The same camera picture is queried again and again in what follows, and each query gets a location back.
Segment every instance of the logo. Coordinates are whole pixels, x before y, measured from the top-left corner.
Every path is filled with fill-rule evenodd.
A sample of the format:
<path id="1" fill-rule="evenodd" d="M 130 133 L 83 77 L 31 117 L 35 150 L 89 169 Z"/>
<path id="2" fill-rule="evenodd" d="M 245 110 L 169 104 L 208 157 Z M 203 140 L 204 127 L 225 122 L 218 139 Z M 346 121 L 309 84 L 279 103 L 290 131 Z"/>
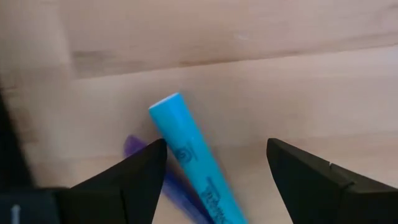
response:
<path id="1" fill-rule="evenodd" d="M 192 149 L 192 145 L 190 142 L 187 142 L 184 147 L 181 147 L 175 151 L 175 157 L 181 163 L 189 163 L 192 158 L 194 160 L 198 160 L 197 155 Z"/>

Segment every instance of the highlighter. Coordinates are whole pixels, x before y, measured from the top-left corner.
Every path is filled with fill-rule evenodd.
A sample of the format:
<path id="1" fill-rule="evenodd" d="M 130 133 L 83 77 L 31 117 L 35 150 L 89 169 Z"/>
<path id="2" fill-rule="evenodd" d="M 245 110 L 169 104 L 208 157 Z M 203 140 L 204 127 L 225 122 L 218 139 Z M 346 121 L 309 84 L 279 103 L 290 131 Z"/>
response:
<path id="1" fill-rule="evenodd" d="M 179 93 L 149 108 L 149 114 L 217 224 L 247 223 Z"/>
<path id="2" fill-rule="evenodd" d="M 124 143 L 124 156 L 129 157 L 143 150 L 147 144 L 141 139 L 130 135 Z M 166 164 L 166 174 L 162 187 L 163 194 L 181 209 L 195 224 L 211 224 L 207 211 L 197 198 L 192 195 L 182 179 Z"/>

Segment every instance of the wood grain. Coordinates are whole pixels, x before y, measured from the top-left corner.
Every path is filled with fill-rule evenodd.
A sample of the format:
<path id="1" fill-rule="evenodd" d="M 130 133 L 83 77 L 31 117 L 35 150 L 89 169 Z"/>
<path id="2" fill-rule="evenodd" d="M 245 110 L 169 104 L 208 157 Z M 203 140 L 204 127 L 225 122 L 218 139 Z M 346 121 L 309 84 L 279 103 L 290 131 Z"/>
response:
<path id="1" fill-rule="evenodd" d="M 40 185 L 73 185 L 159 137 L 148 107 L 181 91 L 250 223 L 291 223 L 266 160 L 277 137 L 397 186 L 398 46 L 131 73 L 23 87 Z M 161 198 L 155 223 L 187 219 Z"/>
<path id="2" fill-rule="evenodd" d="M 60 0 L 80 77 L 398 43 L 397 0 Z"/>

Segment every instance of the highlighter cap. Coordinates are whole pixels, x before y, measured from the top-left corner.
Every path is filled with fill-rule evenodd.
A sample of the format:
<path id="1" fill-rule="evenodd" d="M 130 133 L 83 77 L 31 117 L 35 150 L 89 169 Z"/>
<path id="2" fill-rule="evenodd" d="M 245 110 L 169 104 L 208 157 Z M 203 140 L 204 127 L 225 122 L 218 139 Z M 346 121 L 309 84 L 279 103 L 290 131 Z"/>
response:
<path id="1" fill-rule="evenodd" d="M 171 150 L 184 146 L 187 140 L 198 134 L 180 93 L 174 93 L 152 105 L 149 114 Z"/>

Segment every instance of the wooden surface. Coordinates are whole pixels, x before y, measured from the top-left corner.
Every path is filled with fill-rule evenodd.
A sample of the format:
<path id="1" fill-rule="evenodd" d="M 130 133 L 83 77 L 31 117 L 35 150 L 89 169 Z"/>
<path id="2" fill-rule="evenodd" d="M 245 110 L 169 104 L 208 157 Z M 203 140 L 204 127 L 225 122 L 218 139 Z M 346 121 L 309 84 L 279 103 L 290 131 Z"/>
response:
<path id="1" fill-rule="evenodd" d="M 148 107 L 181 91 L 250 223 L 291 223 L 269 137 L 398 187 L 395 1 L 79 2 L 0 0 L 1 90 L 40 185 L 155 140 Z M 161 196 L 154 223 L 189 221 Z"/>
<path id="2" fill-rule="evenodd" d="M 60 3 L 81 77 L 398 43 L 397 0 Z"/>
<path id="3" fill-rule="evenodd" d="M 73 185 L 120 161 L 128 134 L 156 139 L 148 107 L 181 91 L 250 223 L 289 223 L 266 161 L 269 137 L 398 186 L 397 56 L 386 47 L 22 82 L 35 136 L 25 151 L 39 184 Z M 162 198 L 156 223 L 180 220 Z"/>

